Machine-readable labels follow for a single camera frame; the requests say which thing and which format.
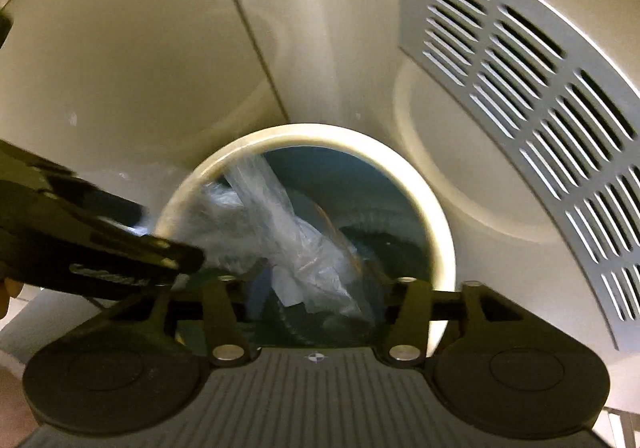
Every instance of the vent grille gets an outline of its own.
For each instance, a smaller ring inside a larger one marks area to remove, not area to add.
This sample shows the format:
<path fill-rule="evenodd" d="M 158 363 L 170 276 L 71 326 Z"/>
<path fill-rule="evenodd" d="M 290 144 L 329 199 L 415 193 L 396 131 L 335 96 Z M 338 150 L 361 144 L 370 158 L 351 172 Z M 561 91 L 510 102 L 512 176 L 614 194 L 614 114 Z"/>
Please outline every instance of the vent grille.
<path fill-rule="evenodd" d="M 430 1 L 423 54 L 456 85 L 464 86 L 488 0 Z"/>
<path fill-rule="evenodd" d="M 638 92 L 539 0 L 401 0 L 401 46 L 520 170 L 640 351 Z"/>
<path fill-rule="evenodd" d="M 611 303 L 622 321 L 640 317 L 640 266 L 601 275 Z"/>

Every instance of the crumpled plastic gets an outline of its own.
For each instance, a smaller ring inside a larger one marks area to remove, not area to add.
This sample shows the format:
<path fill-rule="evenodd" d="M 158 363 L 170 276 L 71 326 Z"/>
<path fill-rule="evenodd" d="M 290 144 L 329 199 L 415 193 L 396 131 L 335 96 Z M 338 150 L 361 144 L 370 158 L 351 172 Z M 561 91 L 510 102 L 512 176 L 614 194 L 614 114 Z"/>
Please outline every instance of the crumpled plastic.
<path fill-rule="evenodd" d="M 203 188 L 197 219 L 181 239 L 206 252 L 206 267 L 242 273 L 260 258 L 271 265 L 271 287 L 283 306 L 333 312 L 373 322 L 355 248 L 318 205 L 289 194 L 260 155 L 241 158 L 225 173 L 229 186 Z"/>

